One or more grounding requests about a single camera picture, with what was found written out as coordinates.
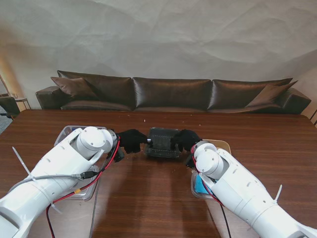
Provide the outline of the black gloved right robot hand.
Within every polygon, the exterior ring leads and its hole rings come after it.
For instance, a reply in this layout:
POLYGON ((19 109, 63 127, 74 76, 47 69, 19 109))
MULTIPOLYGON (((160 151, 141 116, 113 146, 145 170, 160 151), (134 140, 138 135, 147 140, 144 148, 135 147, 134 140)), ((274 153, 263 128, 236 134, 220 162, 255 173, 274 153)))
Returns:
POLYGON ((170 148, 175 150, 177 147, 180 152, 191 151, 191 148, 200 141, 201 138, 194 131, 183 129, 170 139, 170 148))

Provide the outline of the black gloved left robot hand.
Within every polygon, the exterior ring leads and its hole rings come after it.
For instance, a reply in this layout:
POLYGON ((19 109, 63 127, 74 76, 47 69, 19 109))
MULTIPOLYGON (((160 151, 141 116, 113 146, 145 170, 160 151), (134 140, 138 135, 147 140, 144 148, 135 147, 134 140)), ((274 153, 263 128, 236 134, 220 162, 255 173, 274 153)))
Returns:
POLYGON ((127 154, 140 152, 141 144, 153 144, 151 139, 136 129, 129 129, 116 135, 119 138, 120 146, 124 148, 127 154))

